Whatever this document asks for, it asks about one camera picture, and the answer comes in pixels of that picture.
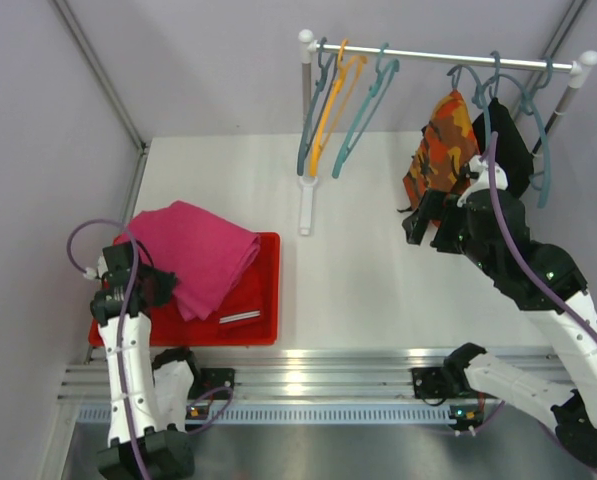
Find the orange camouflage trousers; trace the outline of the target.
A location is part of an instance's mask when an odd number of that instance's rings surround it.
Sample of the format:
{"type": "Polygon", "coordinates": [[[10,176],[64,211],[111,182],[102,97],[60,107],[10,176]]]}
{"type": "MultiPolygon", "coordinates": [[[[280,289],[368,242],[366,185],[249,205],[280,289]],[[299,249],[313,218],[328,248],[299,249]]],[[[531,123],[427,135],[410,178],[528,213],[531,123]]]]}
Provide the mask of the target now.
{"type": "Polygon", "coordinates": [[[470,185],[463,168],[480,154],[467,104],[452,89],[434,107],[422,139],[403,177],[410,201],[408,211],[418,208],[427,190],[462,194],[470,185]]]}

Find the black trousers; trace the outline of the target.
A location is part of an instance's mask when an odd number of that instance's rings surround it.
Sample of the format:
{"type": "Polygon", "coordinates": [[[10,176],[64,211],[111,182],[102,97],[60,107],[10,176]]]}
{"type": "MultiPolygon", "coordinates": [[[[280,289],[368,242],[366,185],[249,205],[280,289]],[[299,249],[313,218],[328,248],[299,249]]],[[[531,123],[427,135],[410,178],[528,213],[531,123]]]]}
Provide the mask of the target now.
{"type": "Polygon", "coordinates": [[[488,105],[491,131],[498,133],[496,163],[504,170],[508,186],[506,191],[519,199],[528,189],[534,172],[533,157],[512,120],[507,107],[494,98],[488,105]]]}

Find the teal hanger of newspaper trousers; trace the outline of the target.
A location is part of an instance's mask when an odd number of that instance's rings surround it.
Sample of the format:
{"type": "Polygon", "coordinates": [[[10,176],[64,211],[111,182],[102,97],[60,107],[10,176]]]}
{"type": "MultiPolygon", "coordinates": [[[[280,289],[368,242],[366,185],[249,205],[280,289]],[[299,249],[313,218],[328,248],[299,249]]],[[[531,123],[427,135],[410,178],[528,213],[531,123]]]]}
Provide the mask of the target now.
{"type": "Polygon", "coordinates": [[[303,127],[298,146],[296,172],[298,176],[307,174],[308,155],[312,151],[317,129],[320,126],[324,109],[337,76],[336,53],[325,56],[324,47],[328,39],[316,41],[311,31],[300,32],[302,43],[302,87],[303,87],[303,127]]]}

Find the orange plastic hanger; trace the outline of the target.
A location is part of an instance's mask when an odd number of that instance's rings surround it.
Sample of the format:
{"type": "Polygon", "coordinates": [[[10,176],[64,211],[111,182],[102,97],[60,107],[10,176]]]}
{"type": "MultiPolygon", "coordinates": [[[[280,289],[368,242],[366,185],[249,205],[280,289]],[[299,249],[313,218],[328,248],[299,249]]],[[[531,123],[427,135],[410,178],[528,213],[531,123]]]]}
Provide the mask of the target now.
{"type": "Polygon", "coordinates": [[[338,71],[331,96],[326,103],[324,115],[317,129],[312,151],[308,155],[308,169],[306,174],[308,177],[316,178],[319,175],[319,166],[324,151],[341,121],[342,115],[367,64],[367,57],[365,55],[351,54],[348,46],[349,40],[344,39],[338,47],[330,52],[337,54],[338,71]]]}

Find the teal hanger of black trousers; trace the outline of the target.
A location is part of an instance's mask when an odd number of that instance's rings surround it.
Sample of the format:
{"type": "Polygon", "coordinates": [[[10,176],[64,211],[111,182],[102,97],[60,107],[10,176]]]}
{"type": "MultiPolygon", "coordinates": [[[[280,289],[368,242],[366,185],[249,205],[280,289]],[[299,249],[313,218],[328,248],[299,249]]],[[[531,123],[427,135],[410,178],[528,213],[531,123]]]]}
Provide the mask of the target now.
{"type": "Polygon", "coordinates": [[[489,98],[494,100],[498,97],[499,85],[502,74],[502,59],[498,50],[493,50],[490,56],[494,60],[493,74],[483,83],[483,88],[487,91],[489,98]]]}

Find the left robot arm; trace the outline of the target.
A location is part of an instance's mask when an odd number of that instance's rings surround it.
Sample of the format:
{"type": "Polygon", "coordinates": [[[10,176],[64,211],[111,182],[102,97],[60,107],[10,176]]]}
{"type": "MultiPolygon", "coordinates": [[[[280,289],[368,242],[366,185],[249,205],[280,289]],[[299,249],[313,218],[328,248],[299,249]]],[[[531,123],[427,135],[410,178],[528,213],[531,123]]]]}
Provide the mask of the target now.
{"type": "Polygon", "coordinates": [[[130,242],[104,248],[99,273],[90,310],[106,355],[111,420],[98,472],[106,479],[188,479],[195,460],[187,400],[203,388],[204,374],[186,347],[150,354],[150,315],[172,300],[177,279],[144,263],[130,242]]]}

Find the teal hanger of pink trousers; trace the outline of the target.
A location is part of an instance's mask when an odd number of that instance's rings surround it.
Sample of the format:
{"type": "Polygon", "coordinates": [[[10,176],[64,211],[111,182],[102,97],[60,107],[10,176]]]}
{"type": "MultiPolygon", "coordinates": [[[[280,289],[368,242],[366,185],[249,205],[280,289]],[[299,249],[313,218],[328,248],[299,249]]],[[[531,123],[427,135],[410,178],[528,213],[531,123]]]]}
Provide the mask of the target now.
{"type": "Polygon", "coordinates": [[[378,107],[382,103],[394,76],[400,71],[400,62],[398,59],[391,59],[384,66],[382,66],[382,61],[388,48],[389,43],[384,42],[380,47],[379,53],[377,54],[374,68],[376,73],[375,81],[370,85],[368,93],[364,98],[358,112],[356,113],[350,129],[348,130],[345,139],[340,146],[332,169],[332,177],[334,179],[338,179],[340,177],[345,162],[348,160],[357,143],[369,126],[378,107]]]}

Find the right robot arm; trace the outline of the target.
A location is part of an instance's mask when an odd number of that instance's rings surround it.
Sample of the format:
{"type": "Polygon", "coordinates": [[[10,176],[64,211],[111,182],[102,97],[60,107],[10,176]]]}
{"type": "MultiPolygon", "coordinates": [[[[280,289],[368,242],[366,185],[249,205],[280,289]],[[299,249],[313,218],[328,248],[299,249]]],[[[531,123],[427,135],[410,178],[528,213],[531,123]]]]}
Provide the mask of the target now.
{"type": "Polygon", "coordinates": [[[536,377],[474,343],[448,355],[438,370],[440,394],[483,393],[547,427],[578,461],[597,468],[597,312],[585,277],[562,248],[531,239],[523,203],[487,189],[465,199],[430,189],[403,223],[421,243],[430,222],[441,253],[469,258],[545,336],[569,374],[565,387],[536,377]]]}

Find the pink trousers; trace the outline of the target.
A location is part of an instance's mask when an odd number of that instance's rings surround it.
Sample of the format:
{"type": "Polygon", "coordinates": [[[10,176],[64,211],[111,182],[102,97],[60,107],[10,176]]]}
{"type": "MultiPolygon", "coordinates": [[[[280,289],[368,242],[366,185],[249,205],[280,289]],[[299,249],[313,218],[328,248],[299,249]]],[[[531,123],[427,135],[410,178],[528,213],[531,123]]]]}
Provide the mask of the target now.
{"type": "Polygon", "coordinates": [[[180,200],[139,213],[128,230],[156,268],[176,275],[174,297],[186,321],[215,312],[261,248],[258,234],[180,200]]]}

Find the teal hanger of camouflage trousers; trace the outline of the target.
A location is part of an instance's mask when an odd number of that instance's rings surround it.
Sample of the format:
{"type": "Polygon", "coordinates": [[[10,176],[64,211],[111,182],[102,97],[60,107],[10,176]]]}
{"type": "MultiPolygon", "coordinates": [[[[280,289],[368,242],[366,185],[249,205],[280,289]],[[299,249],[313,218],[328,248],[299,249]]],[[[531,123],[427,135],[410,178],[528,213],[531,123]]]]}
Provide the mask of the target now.
{"type": "Polygon", "coordinates": [[[484,147],[487,148],[490,145],[491,135],[492,135],[492,128],[491,128],[491,118],[489,114],[488,104],[486,102],[485,91],[482,81],[480,77],[476,73],[476,71],[469,65],[454,65],[448,72],[447,76],[451,78],[451,86],[454,90],[456,90],[459,86],[461,74],[466,70],[472,77],[475,83],[474,94],[472,97],[472,103],[477,106],[482,114],[483,114],[483,122],[484,122],[484,147]]]}

